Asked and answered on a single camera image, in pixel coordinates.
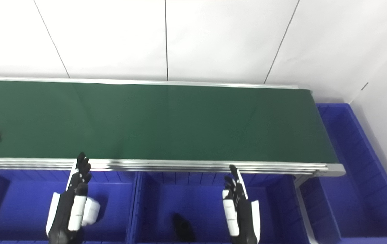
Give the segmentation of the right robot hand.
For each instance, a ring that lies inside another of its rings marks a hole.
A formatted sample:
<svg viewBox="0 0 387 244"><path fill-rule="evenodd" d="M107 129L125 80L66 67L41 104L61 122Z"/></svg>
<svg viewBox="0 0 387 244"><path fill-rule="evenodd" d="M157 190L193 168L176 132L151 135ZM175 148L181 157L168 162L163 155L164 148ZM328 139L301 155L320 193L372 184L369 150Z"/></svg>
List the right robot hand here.
<svg viewBox="0 0 387 244"><path fill-rule="evenodd" d="M246 186L235 165L229 165L232 176L225 176L222 191L225 218L232 244L258 244L260 241L259 201L250 201Z"/></svg>

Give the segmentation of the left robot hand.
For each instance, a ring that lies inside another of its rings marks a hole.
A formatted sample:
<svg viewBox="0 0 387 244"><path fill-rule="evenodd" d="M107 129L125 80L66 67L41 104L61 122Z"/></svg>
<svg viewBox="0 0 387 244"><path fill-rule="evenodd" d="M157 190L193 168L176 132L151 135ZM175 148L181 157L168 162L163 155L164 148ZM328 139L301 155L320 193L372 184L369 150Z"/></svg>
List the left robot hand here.
<svg viewBox="0 0 387 244"><path fill-rule="evenodd" d="M88 199L91 164L84 152L72 165L63 193L54 193L47 219L46 235L50 244L81 244L82 221Z"/></svg>

